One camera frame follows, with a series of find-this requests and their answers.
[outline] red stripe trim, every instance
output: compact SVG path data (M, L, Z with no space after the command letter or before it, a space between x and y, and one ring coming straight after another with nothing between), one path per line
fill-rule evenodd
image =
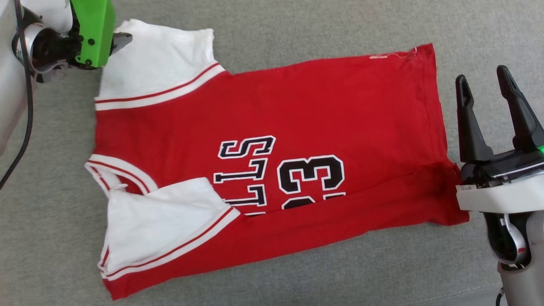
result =
M107 190L110 190L110 187L108 185L108 183L106 182L106 180L102 177L102 174L100 174L100 172L94 168L94 167L91 167L92 171L94 171L96 174L98 174L98 178L100 179L100 181L104 184L104 186L106 187Z
M150 192L150 190L149 190L149 188L147 187L147 185L145 185L145 183L144 183L141 179L139 179L137 176L135 176L134 174L132 174L132 173L126 171L126 170L123 170L123 169L117 168L117 167L113 167L113 166L111 166L111 165L108 165L108 164L105 164L105 163L102 163L102 162L97 162L97 161L89 161L89 163L101 165L101 166L104 166L104 167L107 167L107 168L110 168L110 169L113 169L113 170L117 170L117 171L123 172L123 173L125 173L125 174L127 174L127 175L130 175L130 176L132 176L133 178L137 179L137 180L143 185L143 187L145 188L146 193L149 193L149 192Z
M198 238L202 237L204 234L206 234L207 232L209 232L209 231L210 231L211 229L213 229L213 228L214 228L221 220L223 220L223 219L225 218L225 216L227 216L228 213L230 213L232 210L233 210L233 207L229 208L229 209L228 209L228 210L227 210L227 211L226 211L226 212L225 212L225 213L224 213L217 221L215 221L215 222L212 224L212 226L210 226L207 230L205 230L204 232L202 232L200 235L196 236L195 238L191 239L190 241L188 241L188 242L186 242L186 243L180 245L179 247L177 247L177 248L171 250L170 252L168 252L168 253L162 255L161 257L155 258L155 259L153 259L153 260L151 260L151 261L148 261L148 262L146 262L146 263L144 263L144 264L135 265L135 266L126 266L126 267L124 267L124 268L122 268L122 269L120 269L120 270L118 270L118 271L115 271L115 272L112 273L112 274L108 274L108 275L106 275L106 276L107 276L107 277L114 276L114 275L116 275L117 273L119 273L119 272L121 272L121 271L123 271L124 269L127 269L127 268L139 268L139 267L141 267L141 266L148 265L148 264L150 264L150 263L152 263L152 262L155 262L155 261L157 261L157 260L159 260L159 259L162 259L162 258L164 258L164 257L166 257L166 256L168 256L168 255L170 255L170 254L172 254L173 252L175 252L175 251L177 251L177 250L183 248L184 246L190 244L191 242L197 240Z
M109 255L109 247L106 249L106 253L104 254L104 259L102 260L102 263L100 264L101 267L103 267L106 264L106 260L108 259Z
M134 101L134 100L140 100L140 99L145 99L145 98L150 98L150 97L155 97L155 96L167 94L167 93L169 93L171 91L177 90L179 88L185 87L185 86L195 82L203 74L207 73L210 69L212 69L212 68L214 68L215 66L218 66L218 65L219 65L219 63L215 63L215 64L211 65L210 67L206 68L203 72L201 72L199 75L197 75L191 81L189 81L189 82L187 82L185 84L181 84L181 85L179 85L177 87L174 87L174 88L171 88L171 89L168 89L168 90L165 90L165 91L161 91L160 93L155 93L155 94L150 94L150 95L145 95L145 96L139 96L139 97L121 98L121 99L95 100L95 102L96 103L125 102L125 101Z

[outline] white sleeve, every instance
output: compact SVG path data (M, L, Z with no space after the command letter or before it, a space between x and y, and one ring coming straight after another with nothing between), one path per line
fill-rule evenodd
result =
M184 31L131 19L132 42L109 58L98 100L145 96L188 82L215 62L213 30Z
M102 277L114 280L169 262L212 239L238 216L206 178L147 195L112 188L105 251L98 263Z

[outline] white trim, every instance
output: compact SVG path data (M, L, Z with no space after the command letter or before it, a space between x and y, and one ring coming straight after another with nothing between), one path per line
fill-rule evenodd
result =
M109 245L108 245L108 229L106 229L106 236L104 238L104 246L102 247L102 253L100 254L100 261L98 262L98 268L100 269L100 271L102 271L104 269L104 267L108 266L109 254L108 254L108 257L106 258L106 260L104 261L104 257L106 256L106 253L109 253L108 248L109 248Z
M119 185L121 183L121 181L115 174L107 170L97 168L97 167L100 167L99 165L95 165L95 164L91 164L87 162L85 163L84 166L85 166L85 169L87 169L87 171L92 175L92 178L95 179L95 181L98 183L100 188L102 188L102 190L106 194L106 197L108 198L109 198L110 188L112 188L113 186Z
M293 200L304 200L304 199L308 199L310 201L312 201L312 203L315 203L316 201L310 197L309 195L307 196L304 196L304 197L295 197L295 198L290 198L288 199L287 201L283 202L283 204L281 205L281 209L285 209L285 205L289 204L291 201Z
M176 83L166 85L165 87L160 88L160 89L154 88L154 89L150 89L150 90L147 90L147 91L142 91L142 92L138 93L138 95L136 95L136 96L126 95L126 94L123 94L123 95L109 95L109 96L100 96L99 95L99 96L95 97L94 99L95 99L96 102L105 101L105 100L117 100L117 99L119 99L119 100L137 99L140 96L148 96L148 95L153 95L153 94L156 94L156 93L161 93L163 91L166 91L166 90L169 90L169 89L172 89L172 88L176 88L176 87L182 86L184 84L189 84L190 82L195 81L199 77L199 75L201 75L204 71L206 71L207 69L209 69L210 67L212 67L213 65L216 65L218 63L219 63L218 61L212 60L211 62L206 63L206 65L201 70L199 70L198 72L193 73L190 77L187 77L182 81L177 81Z
M106 164L106 166L101 164L95 164L93 162L103 163L103 164ZM86 163L86 165L95 167L97 169L104 169L116 175L130 179L132 182L138 185L138 187L140 187L143 194L147 194L147 190L149 190L149 192L152 192L158 189L158 186L155 183L155 181L147 173L143 172L142 170L140 170L138 167L134 166L133 164L128 163L119 158L100 155L100 154L93 154L89 158L89 161ZM108 166L119 168L122 171L112 169Z
M203 75L201 75L197 79L190 81L186 86L180 87L176 90L169 91L164 94L159 94L157 96L145 97L143 99L137 99L137 100L131 100L131 101L100 102L100 100L97 100L97 103L95 103L95 108L97 111L107 111L110 109L136 108L136 107L144 107L144 106L159 104L164 101L169 101L194 91L195 89L197 89L198 87L201 87L210 79L212 79L213 77L215 77L216 75L224 71L225 69L221 65L217 65L209 69L208 71L206 71Z
M523 172L523 171L531 169L531 168L537 169L537 168L540 168L541 166L544 166L544 163L539 163L539 164L535 164L535 165L528 166L528 167L525 167L525 168L516 169L516 170L513 170L513 171L497 174L497 175L492 176L492 178L496 179L496 178L504 176L504 175L510 175L510 174L514 174L514 173L518 173L518 172Z
M265 213L267 213L267 212L258 211L258 212L248 212L248 213L245 213L244 215L246 215L246 216L258 216L258 215L264 215Z
M126 267L123 267L123 268L119 268L117 269L116 271L119 271L118 273L112 275L112 276L108 276L108 274L113 274L115 273L116 271L110 271L108 273L104 273L104 272L100 272L101 276L103 279L108 279L109 281L113 281L113 280L116 280L122 276L124 276L125 274L129 274L129 273L134 273L134 272L140 272L140 271L145 271L145 270L149 270L149 269L152 269L152 268L155 268L155 267L158 267L160 265L163 265L167 262L170 262L180 256L182 256L183 254L186 254L188 253L189 251L197 248L198 246L202 245L203 243L205 243L206 241L210 240L211 238L213 238L215 235L217 235L220 231L222 231L223 228L225 228L227 225L229 225L232 221L234 221L238 216L240 216L240 212L233 208L233 207L227 207L226 208L226 211L230 210L226 215L225 215L225 212L221 213L221 214L218 214L218 218L214 218L212 221L211 221L211 224L215 223L218 219L220 219L221 217L223 217L223 219L221 221L219 221L219 223L217 223L213 228L210 229L209 226L211 226L211 224L207 227L203 227L202 231L200 232L197 232L195 233L193 236L189 237L186 239L186 241L190 241L191 239L194 239L194 237L198 237L199 235L201 235L203 232L207 231L209 229L208 232L206 232L204 235L202 235L200 238L196 239L195 241L189 243L188 245L176 250L175 252L172 252L171 254L169 254L168 256L165 256L163 258L160 258L161 256L163 256L164 254L167 254L168 252L170 252L172 249L175 249L175 248L171 248L169 251L167 252L162 252L162 254L159 254L159 255L156 255L156 256L153 256L145 261L141 261L141 262L135 262L135 263L132 263L131 266L135 266L135 265L142 265L144 264L144 266L141 266L141 267L129 267L129 268L126 268Z
M343 195L345 195L345 192L323 194L323 200L326 201L328 199L332 199L332 198L335 198L335 197L341 197Z

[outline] gray carpet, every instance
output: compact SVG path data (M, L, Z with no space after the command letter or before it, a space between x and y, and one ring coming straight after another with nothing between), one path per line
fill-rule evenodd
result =
M471 84L484 136L496 151L509 150L514 134L497 65L510 68L544 121L541 1L114 3L119 22L136 18L215 29L216 59L233 73L433 42L454 161L459 161L458 74ZM92 97L99 79L99 71L72 71L36 92L28 153L0 192L0 305L112 305L96 268L106 199L83 169L93 146ZM2 173L20 146L23 124L0 158ZM472 217L456 227L423 224L370 232L303 253L175 279L116 305L446 305L440 300L500 287L484 221L477 213ZM486 304L493 303L490 298Z

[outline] black cable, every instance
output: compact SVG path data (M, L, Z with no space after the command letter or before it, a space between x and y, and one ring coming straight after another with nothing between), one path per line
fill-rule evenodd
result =
M17 33L19 36L20 44L21 44L21 51L22 51L22 58L23 58L23 67L24 67L24 78L27 84L27 103L28 103L28 119L27 119L27 130L24 134L24 140L23 144L21 145L21 149L19 150L19 153L13 160L13 163L9 166L8 170L5 172L4 176L0 180L0 190L2 187L4 187L5 183L8 181L9 176L12 174L13 170L15 170L15 167L19 164L19 161L21 161L24 152L27 150L28 143L30 141L30 134L32 133L32 121L34 120L34 101L32 99L32 76L30 75L30 59L28 58L28 49L26 40L24 38L24 29L22 28L22 22L23 22L23 10L21 8L21 2L20 0L14 0L15 3L15 16L17 18Z
M500 288L499 295L497 295L497 299L495 300L495 306L500 306L500 299L504 295L504 288Z

